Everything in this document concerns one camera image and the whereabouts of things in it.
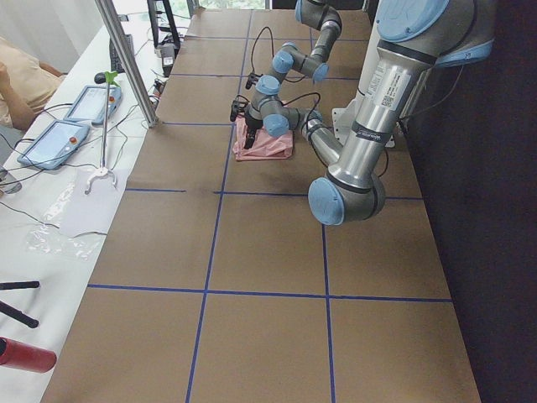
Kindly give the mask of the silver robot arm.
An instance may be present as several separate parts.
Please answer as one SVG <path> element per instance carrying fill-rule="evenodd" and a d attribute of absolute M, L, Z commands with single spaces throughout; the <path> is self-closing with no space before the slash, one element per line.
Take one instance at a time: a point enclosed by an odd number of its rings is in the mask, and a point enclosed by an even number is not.
<path fill-rule="evenodd" d="M 327 1 L 297 1 L 295 19 L 317 32 L 310 52 L 304 52 L 293 41 L 284 42 L 277 51 L 271 49 L 272 58 L 267 71 L 257 72 L 251 63 L 251 72 L 245 85 L 247 90 L 252 86 L 261 90 L 269 76 L 274 78 L 276 87 L 285 81 L 296 83 L 309 78 L 317 83 L 326 79 L 331 50 L 342 32 L 340 14 Z"/>
<path fill-rule="evenodd" d="M 383 208 L 385 192 L 375 166 L 420 77 L 430 69 L 475 63 L 492 50 L 494 1 L 382 1 L 377 8 L 362 72 L 362 90 L 345 115 L 347 137 L 339 140 L 315 109 L 286 107 L 280 87 L 290 71 L 322 81 L 331 49 L 342 31 L 339 13 L 326 1 L 299 1 L 296 19 L 319 32 L 309 54 L 284 44 L 264 75 L 251 75 L 249 101 L 234 100 L 231 118 L 243 116 L 247 141 L 264 129 L 274 137 L 299 130 L 326 173 L 308 190 L 310 210 L 325 225 L 366 220 Z"/>

